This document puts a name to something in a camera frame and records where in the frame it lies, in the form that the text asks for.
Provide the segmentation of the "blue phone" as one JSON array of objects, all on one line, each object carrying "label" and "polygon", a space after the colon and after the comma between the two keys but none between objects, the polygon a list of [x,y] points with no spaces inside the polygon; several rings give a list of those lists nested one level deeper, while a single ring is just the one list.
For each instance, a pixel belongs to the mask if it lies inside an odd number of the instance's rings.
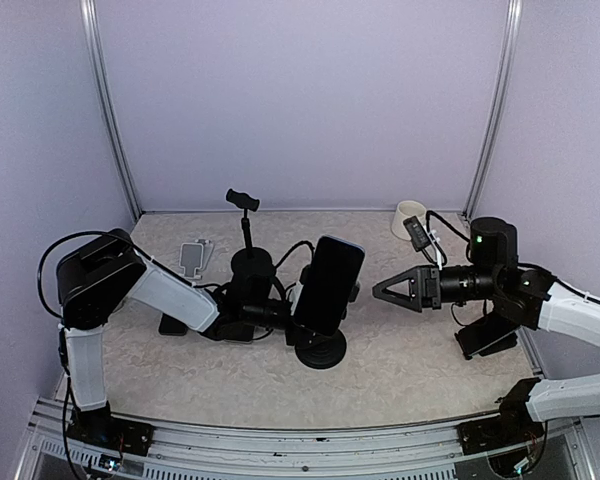
[{"label": "blue phone", "polygon": [[296,302],[295,323],[319,335],[333,336],[356,286],[364,258],[361,246],[322,236]]}]

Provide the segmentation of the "black front stand with pole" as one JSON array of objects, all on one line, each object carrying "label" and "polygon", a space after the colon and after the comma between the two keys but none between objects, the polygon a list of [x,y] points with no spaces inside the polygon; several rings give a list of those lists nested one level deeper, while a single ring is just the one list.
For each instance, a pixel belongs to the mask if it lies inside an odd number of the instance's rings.
[{"label": "black front stand with pole", "polygon": [[315,370],[326,370],[344,359],[347,341],[339,329],[333,336],[324,336],[295,323],[295,311],[310,269],[309,264],[305,265],[298,281],[288,288],[291,320],[285,327],[285,341],[288,347],[294,348],[297,359],[303,365]]}]

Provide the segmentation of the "black round stand base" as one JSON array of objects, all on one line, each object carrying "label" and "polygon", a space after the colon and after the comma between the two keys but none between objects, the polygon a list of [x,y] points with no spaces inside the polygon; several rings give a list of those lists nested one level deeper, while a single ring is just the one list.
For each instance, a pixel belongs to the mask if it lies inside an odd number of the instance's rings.
[{"label": "black round stand base", "polygon": [[260,200],[244,192],[231,188],[226,193],[226,201],[236,206],[243,212],[241,229],[244,247],[236,252],[231,259],[231,269],[235,276],[243,279],[251,277],[269,278],[274,275],[275,268],[271,255],[265,249],[255,247],[251,234],[250,212],[257,212]]}]

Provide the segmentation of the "black phone with silver back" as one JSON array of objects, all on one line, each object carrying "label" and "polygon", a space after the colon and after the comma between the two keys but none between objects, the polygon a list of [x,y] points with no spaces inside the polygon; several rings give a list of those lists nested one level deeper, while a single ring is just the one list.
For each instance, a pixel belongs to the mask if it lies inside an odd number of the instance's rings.
[{"label": "black phone with silver back", "polygon": [[251,344],[254,341],[253,336],[239,336],[235,338],[227,338],[224,341],[235,344]]}]

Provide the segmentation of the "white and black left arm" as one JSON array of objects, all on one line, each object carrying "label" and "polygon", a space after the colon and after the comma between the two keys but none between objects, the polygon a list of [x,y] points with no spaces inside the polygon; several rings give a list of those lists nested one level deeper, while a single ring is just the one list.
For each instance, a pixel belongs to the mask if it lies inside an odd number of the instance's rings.
[{"label": "white and black left arm", "polygon": [[232,279],[199,285],[143,251],[122,229],[76,232],[43,253],[81,237],[87,243],[56,266],[59,356],[67,375],[74,422],[101,445],[113,443],[120,424],[111,414],[104,378],[104,330],[126,303],[158,312],[163,335],[193,331],[212,341],[249,343],[254,331],[285,330],[296,301],[277,278],[266,251],[258,249]]}]

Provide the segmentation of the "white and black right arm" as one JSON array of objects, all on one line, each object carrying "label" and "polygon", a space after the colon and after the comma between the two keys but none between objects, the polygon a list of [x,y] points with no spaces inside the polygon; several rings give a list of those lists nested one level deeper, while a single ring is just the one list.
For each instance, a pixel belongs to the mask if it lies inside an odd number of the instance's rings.
[{"label": "white and black right arm", "polygon": [[[415,266],[376,284],[373,296],[415,312],[437,310],[445,303],[491,302],[491,312],[456,335],[466,358],[490,349],[496,342],[490,334],[499,326],[505,326],[507,335],[525,327],[600,348],[600,299],[542,267],[520,262],[514,225],[479,217],[471,221],[464,239],[468,264]],[[491,433],[498,442],[511,444],[530,424],[599,415],[600,374],[566,380],[528,378],[503,398]]]}]

